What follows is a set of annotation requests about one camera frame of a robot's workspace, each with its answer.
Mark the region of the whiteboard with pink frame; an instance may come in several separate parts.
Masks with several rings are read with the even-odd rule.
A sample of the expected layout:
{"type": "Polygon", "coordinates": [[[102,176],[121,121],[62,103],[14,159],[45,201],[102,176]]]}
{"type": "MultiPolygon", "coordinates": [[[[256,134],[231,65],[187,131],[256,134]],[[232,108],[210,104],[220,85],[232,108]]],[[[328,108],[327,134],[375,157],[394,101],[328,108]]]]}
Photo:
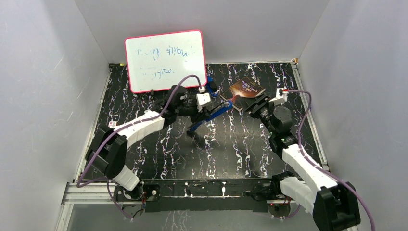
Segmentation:
{"type": "Polygon", "coordinates": [[[168,90],[188,75],[186,88],[207,83],[200,30],[130,37],[124,45],[132,93],[168,90]]]}

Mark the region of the small red staple box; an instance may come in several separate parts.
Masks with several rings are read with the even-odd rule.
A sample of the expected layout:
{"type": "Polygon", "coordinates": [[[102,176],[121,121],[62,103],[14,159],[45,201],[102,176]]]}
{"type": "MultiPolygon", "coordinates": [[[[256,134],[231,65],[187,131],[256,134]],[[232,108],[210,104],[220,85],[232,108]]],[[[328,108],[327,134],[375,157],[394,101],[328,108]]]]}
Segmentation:
{"type": "Polygon", "coordinates": [[[116,122],[116,121],[110,121],[110,122],[108,123],[108,127],[110,127],[110,128],[115,128],[116,125],[117,125],[117,122],[116,122]]]}

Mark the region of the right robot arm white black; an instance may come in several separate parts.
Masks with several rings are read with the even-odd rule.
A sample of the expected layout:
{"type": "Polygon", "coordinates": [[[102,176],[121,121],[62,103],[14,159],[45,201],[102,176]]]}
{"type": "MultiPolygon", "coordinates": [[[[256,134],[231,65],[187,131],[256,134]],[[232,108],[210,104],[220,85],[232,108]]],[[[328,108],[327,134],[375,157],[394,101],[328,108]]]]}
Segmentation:
{"type": "Polygon", "coordinates": [[[342,231],[361,223],[357,197],[350,183],[341,184],[322,172],[292,131],[291,111],[266,95],[241,97],[243,110],[260,119],[270,133],[274,153],[299,175],[284,172],[272,177],[271,194],[294,199],[309,212],[321,231],[342,231]]]}

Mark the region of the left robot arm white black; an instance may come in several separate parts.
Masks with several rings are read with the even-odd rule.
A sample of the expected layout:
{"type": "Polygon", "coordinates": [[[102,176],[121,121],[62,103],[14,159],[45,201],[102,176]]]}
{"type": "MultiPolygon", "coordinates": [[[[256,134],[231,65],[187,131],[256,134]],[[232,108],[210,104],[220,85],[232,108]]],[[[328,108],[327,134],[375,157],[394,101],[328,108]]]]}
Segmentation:
{"type": "Polygon", "coordinates": [[[139,200],[144,193],[140,179],[125,164],[127,150],[136,142],[167,128],[179,116],[190,117],[193,123],[209,117],[211,95],[205,87],[189,95],[183,86],[174,85],[168,94],[143,115],[115,128],[100,126],[86,153],[85,170],[94,167],[107,179],[125,189],[131,200],[139,200]]]}

